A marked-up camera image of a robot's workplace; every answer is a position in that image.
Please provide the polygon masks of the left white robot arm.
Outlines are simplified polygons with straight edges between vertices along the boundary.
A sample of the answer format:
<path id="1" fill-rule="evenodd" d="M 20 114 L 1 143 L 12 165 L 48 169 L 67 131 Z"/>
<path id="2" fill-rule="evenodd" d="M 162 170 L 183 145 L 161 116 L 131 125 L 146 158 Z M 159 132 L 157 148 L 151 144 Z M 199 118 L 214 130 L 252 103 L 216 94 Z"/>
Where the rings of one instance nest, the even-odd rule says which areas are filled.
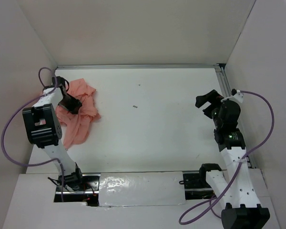
<path id="1" fill-rule="evenodd" d="M 52 85 L 44 87 L 43 97 L 32 107 L 24 108 L 22 116 L 29 142 L 46 152 L 50 159 L 58 159 L 54 162 L 59 172 L 56 184 L 79 191 L 85 179 L 63 146 L 62 129 L 55 113 L 55 108 L 60 106 L 75 115 L 82 107 L 78 99 L 67 93 L 68 89 L 68 81 L 60 76 L 52 77 Z"/>

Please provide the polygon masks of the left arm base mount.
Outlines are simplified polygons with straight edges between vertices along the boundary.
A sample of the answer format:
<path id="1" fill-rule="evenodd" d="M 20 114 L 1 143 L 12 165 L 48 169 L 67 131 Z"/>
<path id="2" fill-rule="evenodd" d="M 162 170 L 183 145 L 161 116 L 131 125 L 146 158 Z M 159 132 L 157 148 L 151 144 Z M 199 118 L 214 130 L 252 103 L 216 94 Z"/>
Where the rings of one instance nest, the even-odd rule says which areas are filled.
<path id="1" fill-rule="evenodd" d="M 64 187 L 58 179 L 48 177 L 48 180 L 56 186 L 53 202 L 82 202 L 90 207 L 99 206 L 100 176 L 101 174 L 86 173 L 82 175 L 80 184 L 74 186 L 64 183 Z"/>

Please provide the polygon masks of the salmon pink jacket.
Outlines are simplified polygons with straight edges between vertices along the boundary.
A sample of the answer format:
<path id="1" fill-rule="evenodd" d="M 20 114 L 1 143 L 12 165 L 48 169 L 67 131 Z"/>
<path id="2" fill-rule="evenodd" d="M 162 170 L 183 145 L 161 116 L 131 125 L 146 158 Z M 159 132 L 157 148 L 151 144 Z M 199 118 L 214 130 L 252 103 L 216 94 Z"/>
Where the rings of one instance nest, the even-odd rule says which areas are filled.
<path id="1" fill-rule="evenodd" d="M 90 134 L 92 122 L 101 118 L 93 98 L 96 89 L 89 86 L 84 79 L 71 81 L 70 87 L 68 93 L 82 103 L 78 113 L 71 114 L 61 106 L 55 109 L 60 124 L 66 127 L 63 145 L 67 150 L 73 145 L 84 143 Z"/>

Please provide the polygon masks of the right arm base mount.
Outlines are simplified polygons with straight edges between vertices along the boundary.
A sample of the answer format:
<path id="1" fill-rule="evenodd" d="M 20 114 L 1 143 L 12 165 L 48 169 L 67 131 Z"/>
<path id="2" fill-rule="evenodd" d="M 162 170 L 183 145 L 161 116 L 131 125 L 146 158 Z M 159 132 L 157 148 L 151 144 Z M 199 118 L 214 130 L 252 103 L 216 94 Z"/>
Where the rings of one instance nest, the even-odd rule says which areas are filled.
<path id="1" fill-rule="evenodd" d="M 214 196 L 213 189 L 200 180 L 198 172 L 185 172 L 179 184 L 184 187 L 186 200 L 210 199 Z"/>

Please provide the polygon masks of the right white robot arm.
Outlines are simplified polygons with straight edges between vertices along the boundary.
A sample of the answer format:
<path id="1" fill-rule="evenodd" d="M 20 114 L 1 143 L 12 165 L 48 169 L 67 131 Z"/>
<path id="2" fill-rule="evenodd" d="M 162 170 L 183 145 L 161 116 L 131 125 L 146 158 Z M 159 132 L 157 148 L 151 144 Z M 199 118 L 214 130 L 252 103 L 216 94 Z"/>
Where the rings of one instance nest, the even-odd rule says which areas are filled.
<path id="1" fill-rule="evenodd" d="M 245 140 L 237 127 L 243 97 L 239 90 L 227 98 L 212 90 L 197 96 L 195 102 L 197 108 L 209 103 L 203 113 L 214 122 L 214 138 L 229 177 L 227 181 L 217 164 L 203 164 L 198 176 L 200 185 L 213 189 L 225 229 L 261 229 L 270 219 L 268 208 L 262 206 L 253 187 Z"/>

